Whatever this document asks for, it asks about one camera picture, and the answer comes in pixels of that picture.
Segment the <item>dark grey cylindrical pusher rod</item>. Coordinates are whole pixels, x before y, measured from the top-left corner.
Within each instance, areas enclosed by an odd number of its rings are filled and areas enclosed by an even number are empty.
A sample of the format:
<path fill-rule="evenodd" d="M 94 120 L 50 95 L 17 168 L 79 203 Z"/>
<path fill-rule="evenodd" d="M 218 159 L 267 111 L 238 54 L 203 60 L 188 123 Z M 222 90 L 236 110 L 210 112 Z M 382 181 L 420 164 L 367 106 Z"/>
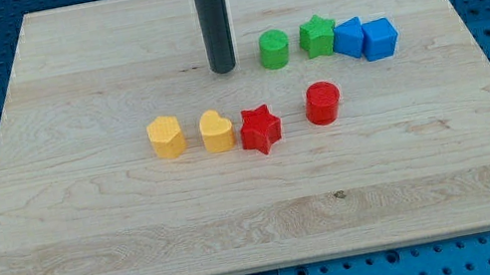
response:
<path fill-rule="evenodd" d="M 194 0 L 212 72 L 225 74 L 236 66 L 225 0 Z"/>

